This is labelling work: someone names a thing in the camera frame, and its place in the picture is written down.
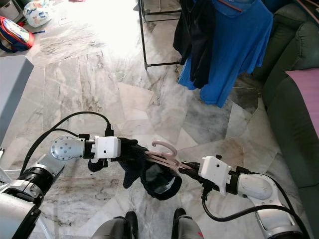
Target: clothes rack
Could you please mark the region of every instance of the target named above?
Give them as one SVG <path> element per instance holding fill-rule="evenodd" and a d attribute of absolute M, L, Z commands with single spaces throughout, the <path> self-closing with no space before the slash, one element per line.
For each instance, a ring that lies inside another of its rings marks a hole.
<path fill-rule="evenodd" d="M 156 11 L 156 12 L 148 12 L 145 11 L 144 7 L 144 0 L 138 0 L 138 9 L 139 9 L 139 18 L 140 18 L 140 27 L 141 27 L 141 37 L 142 37 L 142 48 L 143 48 L 143 57 L 144 57 L 144 67 L 145 70 L 151 66 L 166 66 L 166 65 L 177 65 L 179 62 L 164 62 L 164 63 L 155 63 L 149 64 L 146 59 L 146 48 L 145 48 L 145 41 L 144 41 L 144 30 L 143 30 L 143 19 L 144 23 L 147 22 L 156 22 L 156 21 L 170 21 L 170 20 L 179 20 L 179 18 L 169 18 L 169 19 L 160 19 L 160 20 L 146 20 L 147 15 L 165 15 L 165 14 L 172 14 L 172 13 L 180 13 L 181 10 L 172 10 L 172 11 Z"/>

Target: green couch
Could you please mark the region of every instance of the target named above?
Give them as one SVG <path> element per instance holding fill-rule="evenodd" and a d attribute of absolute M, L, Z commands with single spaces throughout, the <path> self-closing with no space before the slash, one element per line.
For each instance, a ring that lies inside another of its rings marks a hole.
<path fill-rule="evenodd" d="M 263 66 L 253 75 L 264 84 L 262 96 L 272 129 L 319 238 L 319 139 L 299 89 L 285 73 L 315 67 L 318 26 L 296 4 L 282 7 L 274 14 Z"/>

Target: blue t-shirt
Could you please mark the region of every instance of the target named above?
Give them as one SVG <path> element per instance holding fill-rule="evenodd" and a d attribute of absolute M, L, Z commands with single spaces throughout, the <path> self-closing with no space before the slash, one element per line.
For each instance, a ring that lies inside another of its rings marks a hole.
<path fill-rule="evenodd" d="M 252 73 L 261 66 L 265 55 L 273 15 L 261 0 L 225 0 L 242 9 L 234 10 L 212 0 L 216 8 L 216 28 L 213 39 L 208 85 L 200 91 L 206 104 L 222 107 L 240 73 Z M 178 83 L 194 90 L 190 81 L 191 57 L 181 72 Z"/>

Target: marble floor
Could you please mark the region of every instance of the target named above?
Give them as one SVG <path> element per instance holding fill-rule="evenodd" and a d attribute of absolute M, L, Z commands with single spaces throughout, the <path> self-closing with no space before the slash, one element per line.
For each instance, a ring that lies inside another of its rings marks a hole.
<path fill-rule="evenodd" d="M 159 2 L 149 2 L 146 7 L 159 10 Z M 162 0 L 162 10 L 178 7 L 173 2 Z M 108 117 L 116 135 L 135 138 L 157 151 L 161 148 L 153 148 L 153 140 L 169 142 L 178 149 L 181 161 L 221 154 L 231 166 L 275 177 L 307 224 L 297 187 L 270 128 L 260 86 L 249 75 L 237 79 L 223 108 L 205 105 L 199 91 L 177 84 L 180 66 L 144 69 L 134 0 L 51 3 L 51 22 L 37 29 L 27 26 L 45 33 L 35 35 L 29 51 L 15 53 L 26 55 L 34 70 L 1 145 L 6 149 L 0 162 L 3 168 L 20 168 L 37 137 L 61 118 L 77 111 L 96 111 Z M 150 63 L 179 59 L 171 46 L 176 23 L 144 24 Z M 102 135 L 105 126 L 98 117 L 78 116 L 63 127 Z M 31 162 L 48 152 L 57 135 L 40 145 Z M 170 238 L 173 213 L 184 207 L 205 238 L 263 238 L 254 214 L 227 223 L 209 219 L 200 202 L 201 186 L 185 175 L 178 194 L 164 202 L 149 196 L 139 180 L 124 189 L 123 177 L 118 163 L 96 173 L 87 169 L 86 160 L 67 164 L 41 206 L 54 237 L 90 238 L 106 220 L 134 210 L 141 239 Z M 247 199 L 223 197 L 218 192 L 210 194 L 208 204 L 218 216 L 252 206 Z M 45 238 L 38 225 L 31 238 Z"/>

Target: white plastic bag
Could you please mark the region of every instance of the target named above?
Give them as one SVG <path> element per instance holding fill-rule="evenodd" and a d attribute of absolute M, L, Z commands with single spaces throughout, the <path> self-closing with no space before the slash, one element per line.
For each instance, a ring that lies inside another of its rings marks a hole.
<path fill-rule="evenodd" d="M 38 27 L 51 20 L 49 0 L 31 1 L 25 5 L 23 15 L 30 26 Z"/>

